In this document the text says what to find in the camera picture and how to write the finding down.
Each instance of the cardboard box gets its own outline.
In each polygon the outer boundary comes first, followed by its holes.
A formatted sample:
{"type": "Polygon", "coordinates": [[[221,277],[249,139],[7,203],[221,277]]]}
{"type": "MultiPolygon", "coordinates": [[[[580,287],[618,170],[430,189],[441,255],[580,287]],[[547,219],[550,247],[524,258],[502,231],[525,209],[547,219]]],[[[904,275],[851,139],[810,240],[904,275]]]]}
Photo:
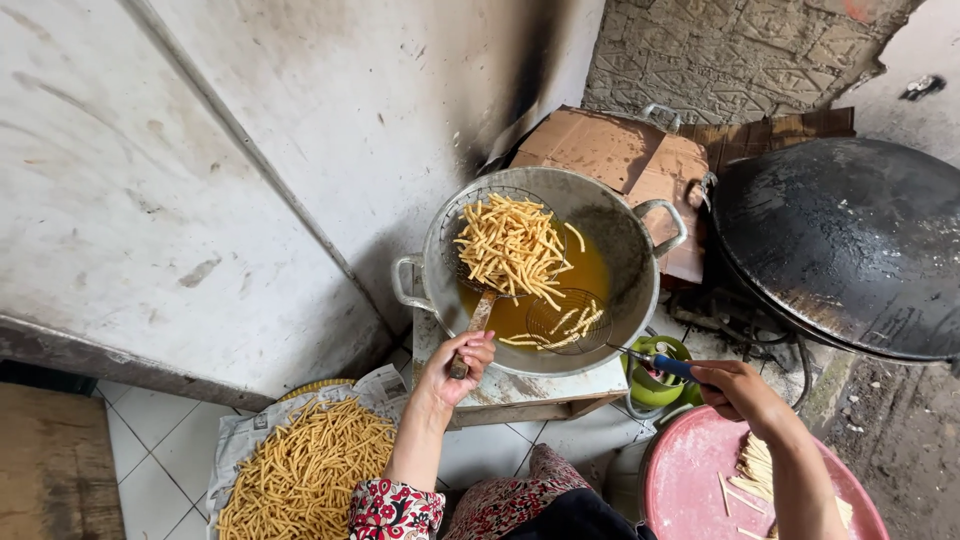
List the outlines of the cardboard box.
{"type": "MultiPolygon", "coordinates": [[[[686,241],[660,258],[668,276],[700,283],[704,276],[706,223],[698,183],[708,172],[704,147],[651,125],[593,110],[560,107],[520,145],[510,166],[546,165],[590,176],[619,193],[631,208],[650,199],[673,204],[686,241]]],[[[643,218],[654,245],[677,234],[665,209],[643,218]]]]}

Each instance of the hand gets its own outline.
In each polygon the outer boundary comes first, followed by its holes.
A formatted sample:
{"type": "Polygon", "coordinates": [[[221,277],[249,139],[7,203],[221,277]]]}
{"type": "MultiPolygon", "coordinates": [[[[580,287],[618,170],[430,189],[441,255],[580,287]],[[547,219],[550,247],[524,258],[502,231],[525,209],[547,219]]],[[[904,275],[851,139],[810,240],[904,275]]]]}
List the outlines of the hand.
{"type": "Polygon", "coordinates": [[[492,339],[493,331],[465,331],[446,340],[423,366],[414,395],[429,395],[442,406],[456,406],[470,390],[477,387],[483,370],[493,362],[496,345],[492,339]],[[457,353],[463,355],[468,368],[463,380],[450,378],[450,364],[457,353]]]}
{"type": "Polygon", "coordinates": [[[737,360],[694,360],[690,373],[704,384],[704,403],[727,420],[746,420],[766,442],[787,433],[806,432],[790,405],[771,388],[750,364],[737,360]]]}

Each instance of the large black pan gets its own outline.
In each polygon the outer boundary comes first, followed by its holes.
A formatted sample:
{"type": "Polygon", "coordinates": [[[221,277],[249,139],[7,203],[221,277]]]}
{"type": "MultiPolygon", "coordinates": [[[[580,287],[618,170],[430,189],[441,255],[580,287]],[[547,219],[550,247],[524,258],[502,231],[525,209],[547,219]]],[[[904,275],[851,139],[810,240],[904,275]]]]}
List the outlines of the large black pan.
{"type": "Polygon", "coordinates": [[[878,357],[960,357],[960,170],[820,139],[731,164],[712,211],[740,277],[808,332],[878,357]]]}

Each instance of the yellow basket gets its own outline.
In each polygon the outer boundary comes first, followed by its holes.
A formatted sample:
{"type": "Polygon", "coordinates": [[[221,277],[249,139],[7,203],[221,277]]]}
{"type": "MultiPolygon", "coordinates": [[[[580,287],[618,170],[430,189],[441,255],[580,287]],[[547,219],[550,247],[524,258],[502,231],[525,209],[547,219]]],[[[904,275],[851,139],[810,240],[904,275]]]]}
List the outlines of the yellow basket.
{"type": "Polygon", "coordinates": [[[301,394],[306,394],[307,392],[316,392],[325,386],[333,386],[334,384],[356,384],[356,379],[327,379],[327,380],[318,380],[316,382],[310,382],[305,384],[296,390],[291,390],[287,392],[282,398],[276,400],[277,403],[285,402],[287,400],[292,400],[301,394]]]}

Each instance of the newspaper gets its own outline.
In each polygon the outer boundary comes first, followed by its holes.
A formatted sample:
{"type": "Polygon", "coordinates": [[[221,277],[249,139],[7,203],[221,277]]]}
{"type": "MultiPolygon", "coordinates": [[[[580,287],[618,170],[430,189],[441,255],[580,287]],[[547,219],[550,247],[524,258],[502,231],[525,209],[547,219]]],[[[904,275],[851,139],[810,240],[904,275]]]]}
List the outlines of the newspaper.
{"type": "Polygon", "coordinates": [[[289,424],[287,417],[294,409],[303,406],[313,398],[318,401],[340,402],[346,398],[359,397],[357,403],[371,409],[376,414],[394,421],[399,426],[400,413],[407,403],[407,389],[403,377],[393,364],[378,368],[356,384],[335,384],[275,403],[263,409],[263,412],[250,418],[244,416],[225,416],[220,419],[220,437],[217,452],[213,456],[213,472],[210,485],[206,490],[206,510],[210,514],[210,523],[206,526],[207,540],[217,540],[217,517],[229,502],[229,489],[237,479],[240,467],[237,462],[253,454],[257,442],[263,442],[277,426],[289,424]]]}

